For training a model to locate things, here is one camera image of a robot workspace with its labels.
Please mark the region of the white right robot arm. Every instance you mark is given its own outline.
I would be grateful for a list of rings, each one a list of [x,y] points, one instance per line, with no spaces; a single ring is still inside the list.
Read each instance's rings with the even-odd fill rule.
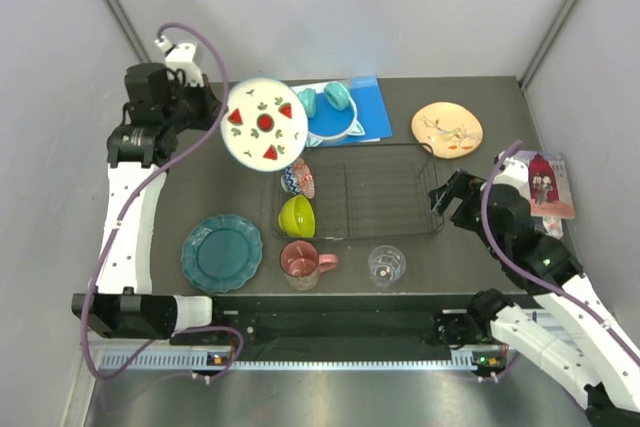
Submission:
[[[505,275],[551,314],[571,341],[546,331],[496,289],[474,295],[461,315],[437,316],[440,339],[452,348],[512,347],[556,381],[591,425],[636,426],[639,349],[603,305],[575,256],[537,228],[531,195],[544,184],[527,162],[504,156],[489,180],[456,171],[430,191],[430,209],[441,216],[459,200],[453,225],[477,234]]]

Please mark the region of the lime green bowl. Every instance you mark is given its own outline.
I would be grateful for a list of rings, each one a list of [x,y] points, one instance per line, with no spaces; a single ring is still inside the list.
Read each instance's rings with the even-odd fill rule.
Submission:
[[[278,226],[289,237],[312,238],[316,232],[316,219],[310,201],[304,195],[287,200],[278,215]]]

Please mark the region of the patterned blue red bowl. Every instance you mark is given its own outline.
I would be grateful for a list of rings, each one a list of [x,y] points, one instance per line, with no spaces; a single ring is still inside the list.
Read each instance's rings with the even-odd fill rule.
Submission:
[[[311,169],[302,157],[284,169],[280,184],[286,193],[293,196],[302,195],[311,200],[316,194]]]

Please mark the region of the white watermelon pattern plate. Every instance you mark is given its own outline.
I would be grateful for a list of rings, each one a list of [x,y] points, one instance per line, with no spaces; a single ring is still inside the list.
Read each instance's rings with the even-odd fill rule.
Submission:
[[[271,78],[237,83],[229,92],[221,133],[229,153],[245,167],[275,172],[305,148],[308,118],[296,93]]]

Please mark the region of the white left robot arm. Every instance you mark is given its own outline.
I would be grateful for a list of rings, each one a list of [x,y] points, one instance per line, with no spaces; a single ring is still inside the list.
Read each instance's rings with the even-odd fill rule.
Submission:
[[[226,334],[225,317],[206,296],[155,295],[151,247],[167,166],[185,130],[209,130],[221,111],[197,64],[194,42],[156,42],[164,55],[127,69],[128,100],[107,139],[109,185],[101,269],[72,311],[103,338],[167,339],[192,328],[205,343]]]

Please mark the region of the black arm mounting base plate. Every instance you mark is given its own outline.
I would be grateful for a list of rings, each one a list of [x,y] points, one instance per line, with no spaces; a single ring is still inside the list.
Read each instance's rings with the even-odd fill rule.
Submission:
[[[212,323],[258,345],[289,338],[415,338],[427,345],[487,343],[468,313],[470,295],[287,294],[213,298]]]

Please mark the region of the black wire dish rack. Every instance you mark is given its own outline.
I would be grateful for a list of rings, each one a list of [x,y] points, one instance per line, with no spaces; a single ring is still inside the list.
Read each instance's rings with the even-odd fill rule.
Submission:
[[[438,175],[425,144],[312,148],[303,159],[315,182],[318,240],[422,237],[444,226],[431,212],[429,192]]]

